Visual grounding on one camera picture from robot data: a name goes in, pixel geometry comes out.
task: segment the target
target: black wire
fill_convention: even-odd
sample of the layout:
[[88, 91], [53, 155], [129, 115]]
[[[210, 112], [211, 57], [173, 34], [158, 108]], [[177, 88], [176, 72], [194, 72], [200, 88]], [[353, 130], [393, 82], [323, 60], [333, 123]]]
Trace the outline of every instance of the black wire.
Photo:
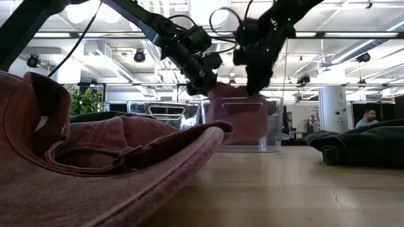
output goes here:
[[246, 9], [246, 13], [245, 13], [245, 15], [244, 15], [244, 19], [247, 18], [248, 11], [250, 10], [250, 5], [251, 5], [251, 3], [253, 3], [253, 0], [250, 0], [250, 2], [249, 2], [248, 5], [247, 5], [247, 9]]
[[228, 51], [234, 50], [234, 49], [237, 47], [237, 42], [236, 42], [236, 41], [228, 40], [228, 39], [225, 39], [225, 38], [219, 38], [219, 37], [211, 37], [211, 38], [213, 38], [213, 39], [215, 39], [215, 40], [220, 40], [220, 41], [232, 43], [232, 44], [234, 44], [234, 46], [231, 47], [231, 48], [229, 48], [229, 49], [226, 49], [226, 50], [209, 52], [209, 53], [207, 53], [207, 55], [226, 53], [226, 52], [228, 52]]
[[213, 17], [213, 15], [214, 15], [217, 11], [219, 11], [219, 10], [227, 10], [227, 11], [231, 12], [234, 16], [237, 17], [237, 20], [239, 21], [239, 24], [240, 24], [240, 25], [242, 24], [241, 17], [240, 17], [233, 9], [230, 9], [230, 8], [228, 8], [228, 7], [221, 7], [221, 8], [218, 8], [218, 9], [214, 10], [214, 12], [212, 12], [212, 14], [209, 16], [209, 26], [210, 26], [210, 29], [211, 29], [213, 32], [215, 32], [216, 35], [225, 36], [225, 35], [221, 35], [221, 34], [217, 33], [217, 31], [213, 28], [213, 25], [212, 25], [212, 17]]
[[178, 18], [178, 17], [187, 18], [187, 19], [189, 19], [194, 25], [196, 25], [195, 21], [192, 20], [192, 18], [190, 18], [190, 17], [187, 16], [187, 15], [174, 15], [174, 16], [168, 17], [167, 19], [170, 19], [170, 20], [171, 20], [171, 19]]
[[100, 2], [100, 5], [98, 6], [97, 11], [95, 12], [94, 16], [91, 18], [90, 22], [88, 23], [86, 29], [84, 29], [84, 32], [81, 34], [80, 38], [77, 40], [76, 44], [74, 45], [74, 47], [70, 50], [70, 52], [67, 54], [67, 56], [52, 70], [52, 72], [49, 73], [48, 77], [50, 78], [51, 76], [53, 76], [53, 74], [55, 74], [57, 72], [57, 70], [60, 69], [60, 67], [62, 67], [62, 65], [71, 57], [71, 55], [74, 53], [74, 51], [77, 49], [77, 47], [79, 46], [80, 42], [83, 40], [84, 36], [86, 35], [86, 33], [88, 32], [88, 30], [90, 29], [91, 25], [93, 24], [95, 18], [97, 17], [98, 11], [100, 10], [102, 3]]
[[[189, 19], [194, 25], [197, 25], [197, 24], [195, 23], [195, 21], [192, 20], [192, 18], [189, 17], [189, 16], [187, 16], [187, 15], [174, 15], [174, 16], [168, 17], [167, 19], [170, 19], [170, 20], [171, 20], [171, 19], [173, 19], [173, 18], [178, 18], [178, 17], [187, 18], [187, 19]], [[179, 25], [176, 25], [176, 27], [185, 30], [185, 28], [183, 28], [183, 27], [181, 27], [181, 26], [179, 26]], [[222, 51], [220, 51], [220, 52], [210, 52], [209, 54], [227, 52], [227, 51], [233, 50], [234, 48], [237, 47], [237, 42], [235, 42], [235, 41], [228, 40], [228, 39], [225, 39], [225, 38], [212, 37], [212, 36], [210, 36], [210, 38], [213, 38], [213, 39], [215, 39], [215, 40], [221, 40], [221, 41], [224, 41], [224, 42], [230, 42], [230, 43], [235, 44], [235, 45], [234, 45], [234, 47], [232, 47], [231, 49], [222, 50]]]

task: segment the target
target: maroon fabric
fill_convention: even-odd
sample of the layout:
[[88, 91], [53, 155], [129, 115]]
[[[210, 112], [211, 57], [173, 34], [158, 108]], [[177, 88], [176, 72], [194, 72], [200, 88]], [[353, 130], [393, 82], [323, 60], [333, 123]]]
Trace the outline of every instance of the maroon fabric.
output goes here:
[[268, 111], [264, 98], [250, 97], [245, 86], [227, 84], [218, 84], [208, 98], [207, 122], [227, 122], [234, 128], [226, 145], [256, 142], [265, 137]]
[[69, 125], [69, 105], [45, 76], [0, 74], [0, 226], [135, 226], [232, 132], [141, 117]]

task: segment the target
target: wooden table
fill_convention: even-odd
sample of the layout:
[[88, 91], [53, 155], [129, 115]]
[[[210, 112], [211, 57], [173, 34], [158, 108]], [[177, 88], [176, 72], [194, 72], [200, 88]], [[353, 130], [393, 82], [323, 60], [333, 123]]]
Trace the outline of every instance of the wooden table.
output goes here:
[[142, 225], [404, 226], [404, 171], [326, 166], [310, 147], [217, 153]]

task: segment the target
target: desk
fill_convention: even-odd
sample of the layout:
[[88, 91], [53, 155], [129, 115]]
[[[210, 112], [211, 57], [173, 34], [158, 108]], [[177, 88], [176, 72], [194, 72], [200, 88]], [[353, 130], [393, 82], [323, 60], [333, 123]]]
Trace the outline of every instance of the desk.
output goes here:
[[217, 153], [141, 227], [392, 227], [404, 171], [327, 166], [310, 147]]
[[302, 138], [301, 138], [301, 139], [304, 139], [305, 136], [306, 136], [306, 132], [290, 131], [289, 134], [290, 134], [290, 136], [292, 136], [294, 139], [297, 139], [297, 135], [298, 135], [298, 134], [301, 134], [301, 135], [302, 135]]

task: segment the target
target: folded cloth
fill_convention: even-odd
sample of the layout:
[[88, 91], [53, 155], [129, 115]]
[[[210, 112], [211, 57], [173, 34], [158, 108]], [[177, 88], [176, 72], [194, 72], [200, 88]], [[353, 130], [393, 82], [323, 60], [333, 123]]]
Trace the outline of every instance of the folded cloth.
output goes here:
[[152, 116], [140, 115], [136, 113], [125, 113], [118, 111], [106, 111], [106, 112], [97, 112], [97, 113], [82, 113], [74, 116], [70, 116], [70, 124], [78, 123], [78, 122], [95, 122], [99, 120], [108, 120], [113, 117], [119, 116], [127, 116], [127, 117], [148, 117], [154, 119]]
[[0, 73], [0, 226], [136, 226], [232, 131], [126, 116], [69, 124], [69, 108], [48, 77]]
[[329, 165], [404, 168], [404, 119], [380, 122], [343, 134], [320, 131], [306, 136]]
[[209, 91], [207, 122], [223, 121], [234, 128], [226, 145], [256, 142], [267, 133], [268, 104], [262, 97], [250, 97], [245, 86], [218, 83]]

